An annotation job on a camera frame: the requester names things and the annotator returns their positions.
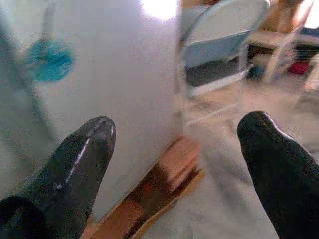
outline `floor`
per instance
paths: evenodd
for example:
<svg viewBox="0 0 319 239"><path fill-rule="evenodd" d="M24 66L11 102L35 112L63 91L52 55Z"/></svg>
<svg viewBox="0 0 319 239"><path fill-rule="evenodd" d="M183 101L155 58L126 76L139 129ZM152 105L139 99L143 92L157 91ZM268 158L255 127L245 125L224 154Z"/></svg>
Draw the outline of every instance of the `floor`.
<svg viewBox="0 0 319 239"><path fill-rule="evenodd" d="M241 107L193 124L188 133L203 143L201 164L206 177L145 234L145 239L278 238L254 191L240 152L236 126L253 110L267 111L278 126L318 158L319 112L303 93L302 76L285 75L271 85L246 80L211 92L187 104L189 117L238 99Z"/></svg>

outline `white wall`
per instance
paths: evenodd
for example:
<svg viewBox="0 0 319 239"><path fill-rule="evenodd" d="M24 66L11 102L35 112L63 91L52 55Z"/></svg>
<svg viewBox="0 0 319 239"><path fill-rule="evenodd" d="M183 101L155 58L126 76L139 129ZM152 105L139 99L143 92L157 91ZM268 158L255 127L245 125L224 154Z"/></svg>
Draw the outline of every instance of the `white wall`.
<svg viewBox="0 0 319 239"><path fill-rule="evenodd" d="M40 37L43 2L16 1L11 22L21 49ZM158 0L58 2L53 35L74 47L77 63L65 79L36 87L59 142L94 116L115 122L116 148L96 200L97 221L174 139L176 18L165 13L168 7L175 12L175 2L163 2L162 12ZM36 16L28 12L33 8Z"/></svg>

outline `chair backrest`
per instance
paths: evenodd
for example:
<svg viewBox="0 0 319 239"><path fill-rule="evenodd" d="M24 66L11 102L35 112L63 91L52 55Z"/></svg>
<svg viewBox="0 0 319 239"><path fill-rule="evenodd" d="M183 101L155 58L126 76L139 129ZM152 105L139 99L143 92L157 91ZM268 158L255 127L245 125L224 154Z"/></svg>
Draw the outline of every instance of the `chair backrest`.
<svg viewBox="0 0 319 239"><path fill-rule="evenodd" d="M269 9L269 0L223 0L212 7L183 9L182 52L186 67L234 55Z"/></svg>

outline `white chair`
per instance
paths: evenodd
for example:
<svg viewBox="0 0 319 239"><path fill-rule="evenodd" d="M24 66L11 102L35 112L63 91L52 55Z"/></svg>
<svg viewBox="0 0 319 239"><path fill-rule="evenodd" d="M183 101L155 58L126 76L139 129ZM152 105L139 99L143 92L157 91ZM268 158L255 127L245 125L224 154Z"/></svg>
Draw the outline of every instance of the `white chair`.
<svg viewBox="0 0 319 239"><path fill-rule="evenodd" d="M184 96L184 127L237 105L189 121L185 101L245 78L247 39L269 8L269 0L223 0L211 7L183 9L177 77Z"/></svg>

